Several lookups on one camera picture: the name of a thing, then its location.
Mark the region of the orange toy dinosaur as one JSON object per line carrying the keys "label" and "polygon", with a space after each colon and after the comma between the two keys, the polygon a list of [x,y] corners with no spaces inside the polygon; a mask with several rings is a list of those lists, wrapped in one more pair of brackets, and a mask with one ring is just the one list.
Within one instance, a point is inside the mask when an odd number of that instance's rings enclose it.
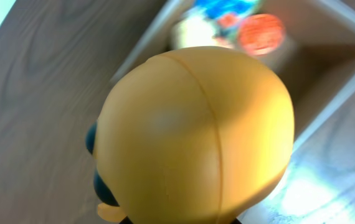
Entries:
{"label": "orange toy dinosaur", "polygon": [[224,147],[183,72],[122,78],[89,130],[98,215],[119,223],[231,223],[278,185],[292,149]]}

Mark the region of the multicolour puzzle cube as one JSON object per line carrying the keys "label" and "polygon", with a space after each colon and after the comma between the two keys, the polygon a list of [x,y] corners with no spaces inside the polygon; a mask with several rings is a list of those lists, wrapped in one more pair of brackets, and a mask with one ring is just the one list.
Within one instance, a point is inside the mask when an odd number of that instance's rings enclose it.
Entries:
{"label": "multicolour puzzle cube", "polygon": [[255,13],[261,0],[195,0],[194,7],[223,28],[235,27]]}

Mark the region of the yellow plush duck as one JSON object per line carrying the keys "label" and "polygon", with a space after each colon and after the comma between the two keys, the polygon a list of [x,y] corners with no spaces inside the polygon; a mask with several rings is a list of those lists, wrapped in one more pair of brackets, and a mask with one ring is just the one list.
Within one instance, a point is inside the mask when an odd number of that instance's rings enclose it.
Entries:
{"label": "yellow plush duck", "polygon": [[191,9],[171,29],[170,47],[173,50],[200,46],[231,49],[233,44],[229,33],[238,21],[234,13],[211,19],[204,11]]}

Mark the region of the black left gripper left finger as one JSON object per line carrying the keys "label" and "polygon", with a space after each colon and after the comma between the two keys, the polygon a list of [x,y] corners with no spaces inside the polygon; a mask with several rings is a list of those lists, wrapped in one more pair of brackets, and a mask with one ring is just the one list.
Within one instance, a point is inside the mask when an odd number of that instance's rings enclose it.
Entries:
{"label": "black left gripper left finger", "polygon": [[133,222],[128,217],[125,217],[119,224],[133,224]]}

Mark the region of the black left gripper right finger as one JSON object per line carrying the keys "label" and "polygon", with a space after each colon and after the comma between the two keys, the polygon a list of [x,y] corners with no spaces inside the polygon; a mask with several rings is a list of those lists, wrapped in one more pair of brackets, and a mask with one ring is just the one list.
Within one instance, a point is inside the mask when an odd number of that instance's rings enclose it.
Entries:
{"label": "black left gripper right finger", "polygon": [[230,224],[242,224],[242,222],[236,218]]}

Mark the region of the orange round ball toy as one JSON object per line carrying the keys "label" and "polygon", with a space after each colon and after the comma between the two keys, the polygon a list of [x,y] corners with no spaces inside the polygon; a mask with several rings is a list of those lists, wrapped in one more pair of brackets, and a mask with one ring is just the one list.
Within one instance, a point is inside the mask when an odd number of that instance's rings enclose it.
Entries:
{"label": "orange round ball toy", "polygon": [[283,22],[272,14],[249,16],[241,23],[237,43],[250,55],[266,55],[273,52],[285,40]]}

